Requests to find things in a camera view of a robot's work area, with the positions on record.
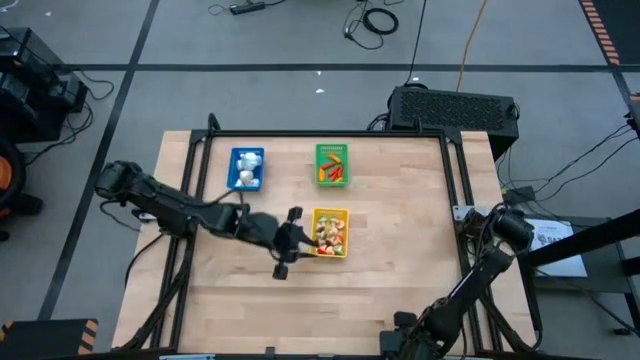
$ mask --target orange-black striped tape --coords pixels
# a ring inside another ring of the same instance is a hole
[[[96,320],[88,320],[80,338],[80,346],[78,354],[91,354],[93,352],[93,344],[96,342],[96,334],[98,331],[98,322]]]
[[[4,338],[7,336],[7,332],[13,326],[13,321],[7,321],[2,327],[0,327],[0,342],[4,341]]]
[[[600,14],[598,14],[598,10],[593,5],[593,2],[589,0],[582,0],[580,3],[582,4],[582,8],[587,15],[587,19],[589,19],[589,24],[591,24],[591,27],[598,37],[598,43],[600,43],[600,46],[602,47],[605,56],[609,60],[609,63],[620,65],[620,56],[618,55],[618,51],[616,51],[616,48],[613,45],[609,34],[607,33],[607,29],[602,23]]]

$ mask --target concrete floor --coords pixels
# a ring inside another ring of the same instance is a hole
[[[0,0],[0,6],[4,2],[8,1]],[[128,64],[155,2],[23,0],[0,13],[0,23],[32,27],[67,63]],[[160,0],[139,62],[279,64],[282,71],[247,67],[235,72],[129,72],[132,82],[122,88],[128,94],[119,99],[124,72],[89,72],[113,81],[116,91],[101,102],[90,102],[95,123],[76,143],[52,151],[29,168],[27,191],[42,197],[46,207],[37,217],[7,224],[13,236],[0,244],[0,263],[12,271],[0,277],[0,323],[38,317],[110,118],[118,121],[107,161],[136,161],[150,172],[162,133],[202,128],[209,112],[224,129],[364,129],[385,110],[389,93],[407,73],[362,70],[367,64],[410,63],[421,9],[419,1],[393,6],[400,20],[398,32],[385,38],[382,49],[369,52],[341,35],[353,1],[289,0],[238,17],[212,17],[207,7],[213,3]],[[373,3],[383,6],[381,0]],[[480,3],[430,0],[417,63],[458,64]],[[362,41],[377,41],[366,32],[357,35]],[[469,71],[464,76],[463,91],[513,96],[520,104],[521,136],[512,149],[514,179],[551,175],[623,124],[626,107],[611,74],[578,68],[560,73],[552,67],[606,64],[576,0],[491,0],[470,51],[468,64],[550,65],[542,72],[526,72],[523,67],[525,72]],[[286,64],[306,63],[318,69],[287,71]],[[331,64],[355,64],[355,70],[324,70]],[[632,91],[640,91],[638,75],[625,74]],[[453,90],[457,72],[416,72],[414,77],[430,88]],[[100,84],[89,86],[97,94],[107,90]],[[566,176],[595,166],[624,139],[584,159]],[[630,144],[598,172],[568,185],[546,202],[547,207],[567,216],[596,217],[637,208],[638,150],[637,144]],[[501,177],[506,179],[504,165]],[[97,350],[110,347],[136,237],[102,215],[96,199],[91,202],[53,318],[98,318]],[[628,256],[640,254],[637,242],[624,246]],[[600,297],[630,321],[622,296]],[[541,292],[538,298],[544,351],[607,359],[640,352],[637,339],[610,335],[613,322],[588,299],[561,292]]]

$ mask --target white paper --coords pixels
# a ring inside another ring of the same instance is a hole
[[[573,229],[568,222],[538,219],[526,220],[534,226],[531,251],[573,235]],[[582,256],[580,255],[540,266],[540,270],[553,276],[587,277],[587,270],[584,268]]]

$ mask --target black stand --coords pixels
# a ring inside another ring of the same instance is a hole
[[[640,209],[606,222],[583,218],[576,219],[576,223],[593,226],[530,252],[526,258],[527,264],[538,267],[582,255],[587,277],[566,279],[587,291],[624,294],[633,326],[640,329],[640,298],[630,278],[640,274],[640,257],[626,259],[620,245],[620,241],[640,234]],[[536,277],[535,284],[543,289],[576,290],[568,284],[543,276]],[[626,334],[620,329],[615,329],[614,333]]]

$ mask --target wooden table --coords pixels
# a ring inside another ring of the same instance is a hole
[[[159,181],[179,188],[189,136],[186,131],[165,133],[155,169]],[[475,203],[493,206],[502,197],[487,136],[464,133],[463,140]],[[331,142],[349,143],[352,180],[344,189],[314,184],[315,144]],[[267,346],[275,346],[277,353],[377,354],[378,334],[393,328],[395,311],[419,314],[459,281],[437,139],[216,137],[205,200],[226,191],[230,149],[236,146],[263,146],[267,154],[262,191],[245,195],[252,211],[268,212],[282,221],[290,207],[301,206],[305,215],[300,224],[308,232],[314,207],[349,209],[349,256],[303,259],[290,267],[288,280],[278,281],[271,278],[274,261],[266,250],[200,230],[180,352],[264,353]],[[194,169],[199,167],[201,148]],[[455,152],[453,147],[449,150],[463,204]],[[191,179],[191,189],[196,178],[197,174]],[[144,225],[137,250],[156,235],[156,225]],[[114,346],[126,342],[155,306],[168,242],[151,248],[134,266]],[[497,307],[523,340],[533,344],[516,263],[498,277],[492,290]],[[481,305],[478,311],[484,346],[491,348]],[[168,343],[172,317],[170,310],[163,344]],[[470,337],[468,343],[472,353]],[[451,353],[462,353],[461,338]]]

